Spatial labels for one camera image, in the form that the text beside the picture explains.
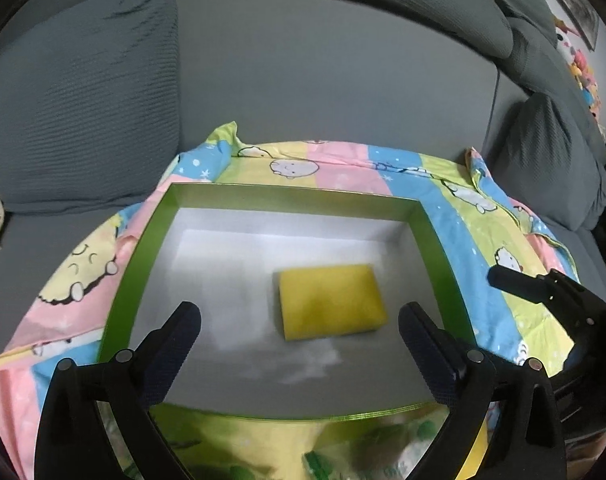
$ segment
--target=cartoon print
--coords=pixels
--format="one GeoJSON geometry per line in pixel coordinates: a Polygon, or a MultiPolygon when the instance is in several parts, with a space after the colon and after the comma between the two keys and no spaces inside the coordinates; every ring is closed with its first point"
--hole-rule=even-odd
{"type": "Polygon", "coordinates": [[[274,160],[270,164],[270,169],[277,175],[286,178],[297,178],[300,176],[309,176],[315,174],[319,167],[311,160],[274,160]]]}
{"type": "Polygon", "coordinates": [[[416,176],[428,176],[428,177],[432,177],[432,174],[427,171],[425,168],[419,167],[419,168],[403,168],[401,171],[399,171],[398,173],[408,173],[408,174],[412,174],[412,175],[416,175],[416,176]]]}
{"type": "Polygon", "coordinates": [[[105,276],[116,274],[116,236],[121,222],[116,214],[89,235],[58,267],[38,297],[51,304],[81,301],[105,276]]]}
{"type": "Polygon", "coordinates": [[[63,339],[61,341],[52,341],[49,343],[41,343],[32,346],[32,355],[36,357],[42,357],[43,361],[51,357],[64,354],[72,348],[99,341],[102,337],[103,329],[92,330],[85,334],[72,337],[70,339],[63,339]]]}
{"type": "Polygon", "coordinates": [[[522,366],[525,364],[525,361],[527,361],[528,358],[529,358],[528,345],[527,345],[527,343],[525,343],[525,341],[521,341],[520,343],[518,343],[518,355],[514,359],[514,362],[518,366],[522,366]]]}
{"type": "Polygon", "coordinates": [[[494,259],[500,266],[507,267],[511,270],[517,270],[518,272],[523,272],[523,267],[521,264],[505,247],[501,247],[494,253],[494,259]]]}
{"type": "Polygon", "coordinates": [[[514,209],[516,210],[516,218],[518,219],[520,225],[525,228],[526,232],[531,233],[534,229],[535,218],[529,214],[525,208],[519,205],[517,205],[514,209]]]}
{"type": "Polygon", "coordinates": [[[138,213],[138,211],[142,208],[144,202],[137,202],[132,205],[128,205],[125,209],[121,209],[117,214],[120,216],[120,220],[115,220],[115,223],[118,223],[116,228],[116,236],[119,237],[125,232],[128,228],[129,222],[134,215],[138,213]]]}
{"type": "Polygon", "coordinates": [[[262,150],[258,146],[248,146],[247,148],[241,148],[238,150],[238,156],[260,156],[262,158],[272,158],[272,156],[262,150]]]}
{"type": "Polygon", "coordinates": [[[433,175],[422,166],[413,166],[410,168],[397,168],[396,166],[392,166],[391,164],[387,164],[386,162],[376,162],[374,164],[374,169],[377,171],[391,171],[393,173],[406,173],[416,176],[428,176],[430,178],[433,177],[433,175]]]}
{"type": "Polygon", "coordinates": [[[458,186],[457,184],[453,184],[447,180],[443,180],[442,183],[451,191],[452,195],[461,199],[463,202],[473,205],[481,215],[484,215],[489,211],[496,211],[498,209],[498,206],[494,202],[488,200],[473,189],[458,186]]]}

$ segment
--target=plush toy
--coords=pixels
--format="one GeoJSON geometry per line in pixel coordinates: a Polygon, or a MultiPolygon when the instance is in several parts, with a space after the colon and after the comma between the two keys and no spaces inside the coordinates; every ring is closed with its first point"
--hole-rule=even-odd
{"type": "Polygon", "coordinates": [[[556,16],[554,17],[554,24],[556,25],[556,28],[560,28],[561,32],[567,34],[568,32],[571,32],[574,36],[578,36],[579,33],[576,32],[576,30],[574,30],[573,28],[569,28],[567,25],[565,25],[565,22],[563,20],[559,20],[556,16]]]}
{"type": "Polygon", "coordinates": [[[576,56],[574,57],[574,63],[576,63],[576,66],[578,68],[580,68],[582,71],[588,67],[587,58],[585,57],[585,54],[583,54],[580,50],[576,51],[576,56]]]}
{"type": "Polygon", "coordinates": [[[576,50],[574,50],[574,47],[570,43],[567,34],[558,27],[556,28],[556,37],[558,38],[556,49],[561,53],[565,62],[571,65],[576,57],[576,50]]]}
{"type": "Polygon", "coordinates": [[[563,56],[563,59],[570,69],[570,73],[576,80],[580,93],[582,93],[587,106],[590,108],[590,112],[596,118],[596,121],[598,121],[601,102],[598,97],[596,78],[587,63],[585,54],[574,48],[569,38],[569,33],[575,34],[576,36],[578,36],[578,33],[567,27],[562,20],[554,17],[554,21],[556,22],[556,37],[558,38],[556,49],[561,56],[563,56]]]}

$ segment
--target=sofa backrest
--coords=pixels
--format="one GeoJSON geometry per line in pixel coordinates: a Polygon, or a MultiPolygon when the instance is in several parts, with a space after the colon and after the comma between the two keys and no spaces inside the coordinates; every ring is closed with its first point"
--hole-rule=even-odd
{"type": "Polygon", "coordinates": [[[233,120],[248,143],[345,140],[461,160],[468,146],[491,153],[526,99],[469,47],[361,4],[177,4],[182,150],[233,120]]]}

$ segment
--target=yellow sponge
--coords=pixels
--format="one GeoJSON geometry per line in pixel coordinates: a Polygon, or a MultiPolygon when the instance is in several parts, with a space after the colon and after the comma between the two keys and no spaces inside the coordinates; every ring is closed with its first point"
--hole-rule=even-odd
{"type": "Polygon", "coordinates": [[[289,269],[281,272],[279,282],[288,341],[365,332],[387,322],[369,266],[289,269]]]}

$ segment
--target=gray sofa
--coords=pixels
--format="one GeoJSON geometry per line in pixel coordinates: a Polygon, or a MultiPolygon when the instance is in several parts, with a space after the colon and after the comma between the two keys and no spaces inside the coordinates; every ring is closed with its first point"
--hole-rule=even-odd
{"type": "MultiPolygon", "coordinates": [[[[29,0],[4,49],[83,0],[29,0]]],[[[237,121],[244,142],[364,142],[490,168],[528,92],[468,41],[433,23],[349,0],[176,0],[179,150],[237,121]]],[[[0,352],[67,253],[119,207],[9,215],[0,250],[0,352]]],[[[606,266],[586,228],[550,224],[582,282],[606,298],[606,266]]]]}

